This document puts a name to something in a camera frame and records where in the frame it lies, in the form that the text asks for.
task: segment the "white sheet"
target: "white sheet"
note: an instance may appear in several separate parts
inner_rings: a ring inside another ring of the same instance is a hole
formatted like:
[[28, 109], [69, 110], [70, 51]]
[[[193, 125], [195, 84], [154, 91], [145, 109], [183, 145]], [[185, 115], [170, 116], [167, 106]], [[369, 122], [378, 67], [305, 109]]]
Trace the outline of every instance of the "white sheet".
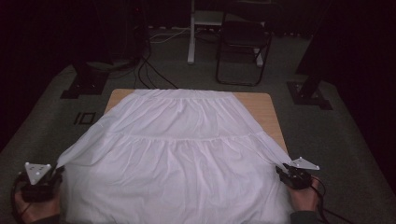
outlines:
[[230, 92], [136, 90], [58, 160], [72, 223], [289, 223], [289, 156]]

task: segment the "hand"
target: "hand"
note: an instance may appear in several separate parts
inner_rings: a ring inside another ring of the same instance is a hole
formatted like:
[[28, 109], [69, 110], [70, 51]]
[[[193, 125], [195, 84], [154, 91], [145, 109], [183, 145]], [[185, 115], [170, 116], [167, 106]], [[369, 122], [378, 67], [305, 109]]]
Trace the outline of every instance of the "hand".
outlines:
[[21, 219], [24, 223], [31, 223], [45, 217], [58, 215], [61, 210], [59, 191], [55, 193], [53, 199], [44, 203], [26, 203], [19, 191], [15, 194], [15, 204], [17, 205], [19, 213], [25, 211], [21, 215]]
[[[318, 180], [312, 178], [312, 187], [318, 189]], [[288, 187], [291, 197], [291, 205], [295, 211], [316, 211], [318, 205], [318, 195], [311, 189], [291, 189]]]

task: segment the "black stand base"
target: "black stand base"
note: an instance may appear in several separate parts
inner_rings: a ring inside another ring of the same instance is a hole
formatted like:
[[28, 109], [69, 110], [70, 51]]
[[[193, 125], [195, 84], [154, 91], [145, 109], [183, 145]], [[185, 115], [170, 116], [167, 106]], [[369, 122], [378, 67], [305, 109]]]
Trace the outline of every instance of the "black stand base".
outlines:
[[293, 98], [293, 102], [297, 105], [318, 105], [322, 110], [332, 110], [332, 106], [328, 100], [325, 100], [320, 93], [319, 89], [316, 89], [312, 96], [305, 97], [301, 94], [301, 88], [304, 83], [300, 82], [287, 82], [288, 88]]
[[80, 75], [77, 75], [68, 91], [64, 91], [61, 99], [77, 99], [80, 95], [100, 95], [105, 87], [109, 73], [91, 72], [91, 80], [84, 82]]

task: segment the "gray carpet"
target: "gray carpet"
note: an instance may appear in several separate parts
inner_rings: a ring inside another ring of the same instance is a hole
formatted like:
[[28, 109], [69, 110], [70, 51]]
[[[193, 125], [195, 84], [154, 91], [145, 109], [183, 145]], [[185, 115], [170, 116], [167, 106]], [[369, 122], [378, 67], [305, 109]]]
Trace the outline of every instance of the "gray carpet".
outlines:
[[[200, 37], [213, 39], [212, 35]], [[195, 64], [188, 65], [189, 39], [186, 35], [152, 44], [148, 61], [181, 89], [269, 93], [290, 156], [293, 159], [303, 156], [321, 168], [313, 174], [326, 185], [325, 207], [354, 223], [396, 223], [395, 195], [379, 171], [337, 89], [325, 82], [319, 87], [331, 102], [333, 110], [295, 105], [290, 97], [286, 82], [306, 79], [294, 75], [294, 72], [308, 44], [309, 40], [298, 37], [276, 38], [264, 79], [256, 87], [220, 85], [216, 82], [214, 44], [197, 41]], [[244, 77], [259, 73], [254, 65], [249, 68], [235, 66], [233, 70]], [[145, 67], [141, 73], [145, 78]], [[90, 127], [89, 124], [75, 124], [78, 113], [95, 113], [94, 121], [97, 121], [103, 115], [114, 89], [145, 88], [139, 81], [134, 84], [133, 71], [113, 73], [102, 95], [82, 95], [75, 100], [60, 99], [75, 74], [69, 66], [52, 80], [28, 119], [1, 152], [0, 223], [14, 223], [10, 215], [9, 190], [26, 161], [54, 164], [59, 155]], [[148, 75], [157, 88], [172, 88], [149, 67]], [[327, 218], [331, 223], [343, 223], [331, 215]]]

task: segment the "black chair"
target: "black chair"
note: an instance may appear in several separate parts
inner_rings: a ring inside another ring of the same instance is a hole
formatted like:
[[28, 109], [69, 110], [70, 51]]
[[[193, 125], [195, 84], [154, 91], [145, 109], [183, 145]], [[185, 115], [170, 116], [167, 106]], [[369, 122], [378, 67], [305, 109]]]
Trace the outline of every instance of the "black chair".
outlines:
[[[276, 24], [280, 20], [281, 14], [282, 7], [278, 4], [271, 3], [271, 1], [237, 0], [229, 2], [225, 6], [217, 52], [218, 62], [216, 67], [216, 79], [219, 83], [256, 86], [262, 81], [273, 32], [276, 28]], [[220, 78], [219, 64], [223, 45], [232, 49], [251, 49], [252, 55], [254, 55], [254, 63], [259, 55], [262, 54], [262, 51], [265, 51], [262, 59], [262, 69], [257, 81], [246, 83], [226, 81]]]

